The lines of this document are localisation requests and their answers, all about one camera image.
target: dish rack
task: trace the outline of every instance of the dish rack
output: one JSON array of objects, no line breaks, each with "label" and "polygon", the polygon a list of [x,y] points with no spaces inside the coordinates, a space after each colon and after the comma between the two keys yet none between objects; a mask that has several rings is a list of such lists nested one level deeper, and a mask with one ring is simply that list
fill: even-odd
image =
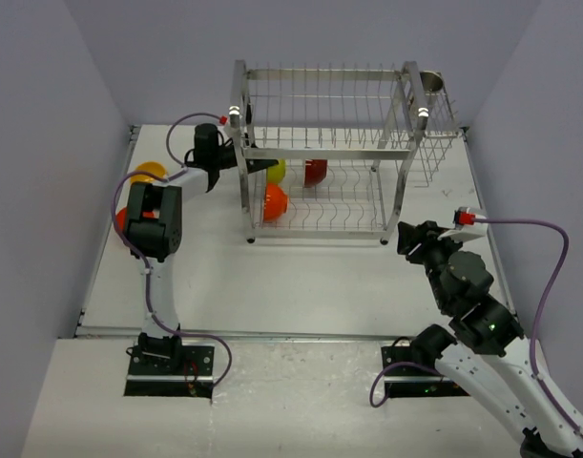
[{"label": "dish rack", "polygon": [[[428,186],[458,136],[442,76],[420,72],[411,61],[397,71],[247,69],[239,60],[231,101],[249,242],[298,237],[387,244],[408,182]],[[275,221],[263,220],[266,171],[249,175],[254,159],[285,160],[279,186],[288,205]],[[326,159],[326,176],[305,187],[305,167],[313,159]]]}]

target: white table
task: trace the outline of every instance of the white table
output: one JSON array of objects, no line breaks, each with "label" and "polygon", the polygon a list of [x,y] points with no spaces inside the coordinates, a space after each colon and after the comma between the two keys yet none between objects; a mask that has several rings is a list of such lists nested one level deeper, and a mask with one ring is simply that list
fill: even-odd
[{"label": "white table", "polygon": [[[177,169],[164,149],[168,127],[144,126],[130,170],[157,160]],[[193,145],[193,127],[173,134],[181,156]],[[428,188],[410,183],[402,220],[451,224],[453,211],[479,206],[462,139],[453,142]],[[127,188],[119,208],[125,206]],[[435,307],[420,266],[395,253],[396,237],[373,242],[258,239],[249,245],[241,228],[239,179],[224,171],[217,187],[183,208],[183,240],[175,260],[175,300],[185,329],[330,335],[414,335],[431,323],[446,323]],[[495,273],[487,239],[468,249]],[[497,278],[492,293],[503,301]],[[87,300],[78,335],[134,336],[143,318],[143,291],[128,250],[111,231]]]},{"label": "white table", "polygon": [[[142,129],[131,169],[155,159],[174,170],[163,149],[166,129]],[[175,151],[189,149],[192,136],[192,128],[180,128]],[[449,224],[460,205],[478,205],[461,140],[429,188],[408,189],[402,218]],[[232,340],[234,365],[212,404],[123,397],[131,339],[59,341],[24,458],[518,456],[518,445],[471,398],[369,406],[369,388],[382,368],[375,336],[416,334],[447,321],[423,269],[395,254],[395,238],[388,247],[339,241],[248,245],[236,171],[224,172],[211,194],[187,204],[183,218],[175,295],[185,328],[352,336],[335,343]],[[470,249],[495,272],[486,239]],[[497,280],[492,288],[499,299],[502,284]],[[135,264],[111,233],[77,334],[133,337],[142,302]],[[359,335],[373,341],[359,342]],[[216,374],[225,362],[218,347]],[[377,396],[382,394],[381,385]]]},{"label": "white table", "polygon": [[[130,344],[58,341],[23,458],[519,456],[471,398],[370,407],[375,342],[232,342],[235,363],[212,405],[123,397]],[[216,374],[224,360],[218,349]]]}]

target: gray wall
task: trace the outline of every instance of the gray wall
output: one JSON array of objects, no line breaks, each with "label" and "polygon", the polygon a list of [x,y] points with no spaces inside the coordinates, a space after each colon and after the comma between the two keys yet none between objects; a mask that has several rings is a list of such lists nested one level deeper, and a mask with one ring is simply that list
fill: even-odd
[{"label": "gray wall", "polygon": [[0,0],[0,458],[73,332],[126,142],[64,3]]},{"label": "gray wall", "polygon": [[477,114],[539,0],[66,0],[134,123],[229,107],[232,64],[417,60]]},{"label": "gray wall", "polygon": [[[541,336],[552,376],[583,411],[583,2],[542,3],[473,123],[469,147],[492,217],[548,219],[570,233]],[[494,234],[530,327],[560,238],[540,228]]]}]

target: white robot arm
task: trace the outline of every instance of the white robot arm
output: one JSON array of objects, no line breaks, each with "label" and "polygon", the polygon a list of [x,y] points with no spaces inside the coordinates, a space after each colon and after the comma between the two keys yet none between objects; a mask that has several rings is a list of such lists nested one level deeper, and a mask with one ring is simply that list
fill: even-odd
[{"label": "white robot arm", "polygon": [[583,415],[531,354],[520,323],[489,294],[493,277],[482,259],[460,250],[486,234],[486,224],[473,225],[476,214],[459,209],[452,230],[433,221],[399,224],[398,253],[425,267],[454,332],[430,326],[410,345],[411,361],[435,368],[473,396],[521,443],[521,456],[583,457]]},{"label": "white robot arm", "polygon": [[[211,191],[221,170],[237,166],[234,146],[219,143],[220,137],[214,124],[198,125],[194,133],[193,160],[186,159],[180,172],[167,179],[158,178],[157,183],[134,183],[128,196],[124,226],[115,226],[136,258],[146,296],[145,318],[132,353],[140,363],[169,371],[182,364],[180,324],[173,288],[175,252],[182,238],[182,205]],[[277,163],[270,159],[252,160],[247,165],[248,173]],[[155,217],[146,217],[148,212],[153,212]]]}]

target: stainless steel dish drying rack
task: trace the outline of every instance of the stainless steel dish drying rack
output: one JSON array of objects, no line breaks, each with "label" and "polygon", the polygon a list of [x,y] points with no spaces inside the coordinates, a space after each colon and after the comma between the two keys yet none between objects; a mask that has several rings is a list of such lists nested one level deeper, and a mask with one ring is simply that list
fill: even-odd
[{"label": "stainless steel dish drying rack", "polygon": [[[387,244],[409,182],[428,186],[458,136],[444,80],[420,72],[331,67],[247,69],[237,61],[230,126],[246,239],[379,239]],[[286,212],[264,221],[266,172],[253,159],[284,159]],[[306,161],[326,175],[304,186]]]}]

